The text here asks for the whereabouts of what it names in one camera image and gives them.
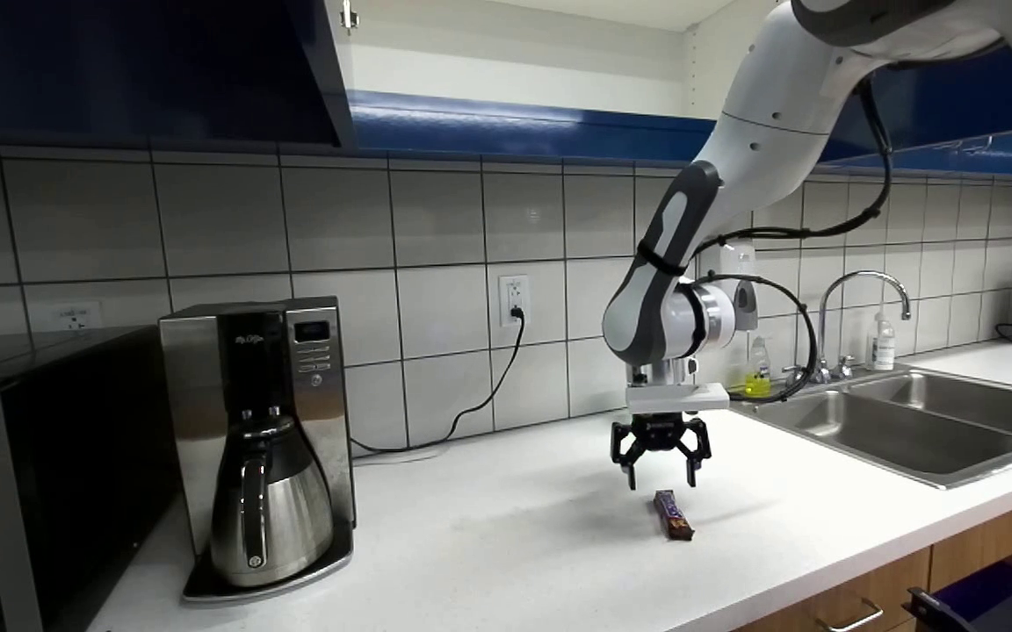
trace kitchen counter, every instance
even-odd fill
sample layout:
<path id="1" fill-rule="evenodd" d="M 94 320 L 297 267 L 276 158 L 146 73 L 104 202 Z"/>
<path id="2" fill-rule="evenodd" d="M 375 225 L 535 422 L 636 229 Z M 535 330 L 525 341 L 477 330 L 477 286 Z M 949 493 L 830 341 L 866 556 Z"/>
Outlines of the kitchen counter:
<path id="1" fill-rule="evenodd" d="M 1012 383 L 1012 347 L 913 364 Z M 929 490 L 734 410 L 703 416 L 713 459 L 608 463 L 608 422 L 577 419 L 354 467 L 354 559 L 249 605 L 180 605 L 194 566 L 173 508 L 92 630 L 740 630 L 1012 508 L 1012 467 Z M 666 540 L 646 499 L 679 490 L 695 527 Z"/>

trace sink basin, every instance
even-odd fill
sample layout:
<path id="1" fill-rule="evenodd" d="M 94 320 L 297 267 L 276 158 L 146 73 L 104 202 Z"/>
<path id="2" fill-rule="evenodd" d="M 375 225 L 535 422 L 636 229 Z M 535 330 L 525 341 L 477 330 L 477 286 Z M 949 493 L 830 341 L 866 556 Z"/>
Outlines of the sink basin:
<path id="1" fill-rule="evenodd" d="M 1008 431 L 857 396 L 847 388 L 810 389 L 789 404 L 755 408 L 751 419 L 947 490 L 1012 459 Z"/>
<path id="2" fill-rule="evenodd" d="M 1012 389 L 908 374 L 900 380 L 857 383 L 847 394 L 936 410 L 1012 431 Z"/>

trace wooden cabinet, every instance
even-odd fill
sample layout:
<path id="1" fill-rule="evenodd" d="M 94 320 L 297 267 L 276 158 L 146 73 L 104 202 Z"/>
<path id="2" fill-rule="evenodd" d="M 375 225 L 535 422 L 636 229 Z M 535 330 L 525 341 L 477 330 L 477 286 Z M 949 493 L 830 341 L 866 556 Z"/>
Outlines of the wooden cabinet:
<path id="1" fill-rule="evenodd" d="M 963 576 L 973 576 L 1003 559 L 1012 559 L 1012 513 L 963 529 L 936 548 L 908 556 L 870 576 L 839 584 L 812 602 L 785 609 L 761 619 L 747 632 L 817 632 L 817 630 L 850 630 L 873 619 L 870 632 L 909 632 L 913 619 L 905 610 L 908 591 L 943 591 Z"/>

